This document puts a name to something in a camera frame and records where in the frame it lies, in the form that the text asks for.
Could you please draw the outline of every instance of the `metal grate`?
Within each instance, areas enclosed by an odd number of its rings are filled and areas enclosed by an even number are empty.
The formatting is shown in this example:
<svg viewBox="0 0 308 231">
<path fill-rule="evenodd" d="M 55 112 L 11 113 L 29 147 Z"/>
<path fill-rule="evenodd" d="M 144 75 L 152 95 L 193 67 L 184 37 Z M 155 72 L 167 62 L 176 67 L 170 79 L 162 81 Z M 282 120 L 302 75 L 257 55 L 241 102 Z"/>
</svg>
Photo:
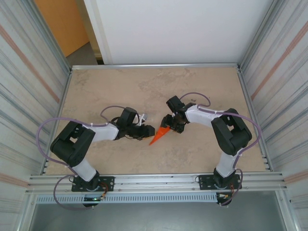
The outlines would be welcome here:
<svg viewBox="0 0 308 231">
<path fill-rule="evenodd" d="M 59 195 L 57 199 L 63 204 L 88 204 L 85 195 Z M 197 193 L 129 193 L 129 194 L 107 194 L 106 198 L 99 203 L 169 203 L 169 202 L 217 202 L 214 192 Z M 37 204 L 54 204 L 53 195 L 40 195 Z"/>
</svg>

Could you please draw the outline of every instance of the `purple cable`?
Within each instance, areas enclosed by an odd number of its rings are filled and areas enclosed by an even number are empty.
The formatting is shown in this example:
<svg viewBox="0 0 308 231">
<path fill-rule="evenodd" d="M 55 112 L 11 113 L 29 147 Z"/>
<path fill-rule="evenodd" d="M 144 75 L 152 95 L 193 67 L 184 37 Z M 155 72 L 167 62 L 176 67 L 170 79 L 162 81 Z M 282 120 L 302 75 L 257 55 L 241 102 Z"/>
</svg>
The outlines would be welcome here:
<svg viewBox="0 0 308 231">
<path fill-rule="evenodd" d="M 235 161 L 234 161 L 234 164 L 233 164 L 233 168 L 235 168 L 235 166 L 236 166 L 236 164 L 237 164 L 237 161 L 239 160 L 239 158 L 240 158 L 240 156 L 242 155 L 242 153 L 243 153 L 244 151 L 246 151 L 247 149 L 251 148 L 252 146 L 254 146 L 255 144 L 257 144 L 258 141 L 260 140 L 260 138 L 261 138 L 261 132 L 262 132 L 260 126 L 259 126 L 255 121 L 253 121 L 252 119 L 250 119 L 250 118 L 248 118 L 248 117 L 245 117 L 245 116 L 243 116 L 243 115 L 239 115 L 239 114 L 236 114 L 236 113 L 230 113 L 230 112 L 215 112 L 215 111 L 209 111 L 209 110 L 207 110 L 207 109 L 200 108 L 200 106 L 203 106 L 203 107 L 204 107 L 205 105 L 203 105 L 203 104 L 198 104 L 198 106 L 197 106 L 197 107 L 198 107 L 198 110 L 200 110 L 201 112 L 207 112 L 207 113 L 212 113 L 212 114 L 217 114 L 217 115 L 236 116 L 236 117 L 239 117 L 239 118 L 248 120 L 250 123 L 252 123 L 252 124 L 257 128 L 257 130 L 258 130 L 258 137 L 257 137 L 257 139 L 256 139 L 252 144 L 250 144 L 249 146 L 243 148 L 243 149 L 238 153 L 238 155 L 237 155 L 237 157 L 236 157 L 236 159 L 235 159 Z M 232 200 L 232 198 L 234 198 L 234 196 L 237 194 L 237 192 L 239 191 L 239 189 L 240 189 L 240 187 L 241 187 L 241 185 L 242 185 L 242 182 L 243 182 L 243 172 L 242 172 L 242 170 L 240 170 L 239 168 L 238 168 L 237 170 L 239 170 L 239 171 L 241 172 L 241 182 L 240 182 L 240 184 L 239 184 L 239 187 L 237 188 L 237 190 L 236 190 L 236 192 L 233 194 L 233 196 L 232 196 L 228 201 L 222 203 L 221 205 L 225 205 L 225 204 L 228 203 L 230 200 Z"/>
<path fill-rule="evenodd" d="M 64 165 L 64 166 L 67 166 L 74 174 L 77 175 L 77 173 L 70 167 L 68 166 L 67 163 L 65 162 L 62 162 L 62 161 L 59 161 L 59 160 L 56 160 L 56 159 L 53 159 L 51 157 L 49 157 L 46 153 L 44 153 L 42 147 L 40 146 L 39 144 L 39 133 L 40 131 L 42 130 L 43 126 L 51 121 L 55 121 L 55 120 L 68 120 L 68 121 L 73 121 L 73 122 L 76 122 L 76 123 L 79 123 L 79 124 L 82 124 L 82 125 L 85 125 L 87 127 L 95 127 L 95 128 L 99 128 L 99 127 L 105 127 L 107 126 L 107 123 L 106 124 L 87 124 L 87 123 L 84 123 L 82 121 L 79 121 L 79 120 L 76 120 L 76 119 L 71 119 L 71 118 L 66 118 L 66 117 L 56 117 L 56 118 L 51 118 L 51 119 L 47 119 L 45 120 L 38 128 L 38 131 L 37 131 L 37 135 L 36 135 L 36 145 L 38 147 L 38 150 L 39 152 L 43 155 L 43 157 L 45 157 L 46 159 L 50 160 L 50 161 L 53 161 L 53 162 L 56 162 L 58 164 L 61 164 L 61 165 Z"/>
<path fill-rule="evenodd" d="M 108 107 L 104 108 L 104 109 L 101 111 L 100 116 L 103 117 L 107 122 L 109 122 L 109 120 L 108 120 L 105 116 L 103 116 L 103 112 L 106 111 L 108 108 L 112 108 L 112 107 L 118 107 L 118 108 L 125 109 L 125 107 L 123 107 L 123 106 L 118 106 L 118 105 L 111 105 L 111 106 L 108 106 Z"/>
<path fill-rule="evenodd" d="M 58 180 L 58 182 L 56 183 L 56 185 L 55 185 L 54 188 L 53 188 L 53 198 L 54 198 L 54 201 L 55 201 L 59 206 L 61 206 L 62 208 L 65 208 L 65 209 L 68 209 L 68 210 L 72 210 L 72 211 L 88 210 L 88 209 L 90 209 L 91 207 L 74 208 L 74 207 L 65 206 L 65 205 L 61 204 L 61 203 L 58 201 L 57 197 L 56 197 L 56 190 L 57 190 L 57 186 L 59 185 L 59 183 L 60 183 L 63 179 L 65 179 L 65 178 L 67 178 L 67 177 L 73 177 L 73 176 L 74 176 L 74 175 L 66 175 L 66 176 L 64 176 L 64 177 L 61 177 L 61 178 Z"/>
<path fill-rule="evenodd" d="M 209 106 L 211 105 L 210 99 L 209 99 L 207 96 L 205 96 L 205 95 L 203 95 L 203 94 L 201 94 L 201 93 L 198 93 L 198 92 L 188 92 L 188 93 L 182 95 L 182 97 L 180 98 L 180 100 L 183 99 L 186 95 L 192 95 L 192 94 L 194 94 L 194 95 L 201 95 L 201 96 L 203 96 L 204 98 L 207 99 L 208 105 L 202 104 L 202 106 L 204 106 L 204 107 L 209 107 Z"/>
</svg>

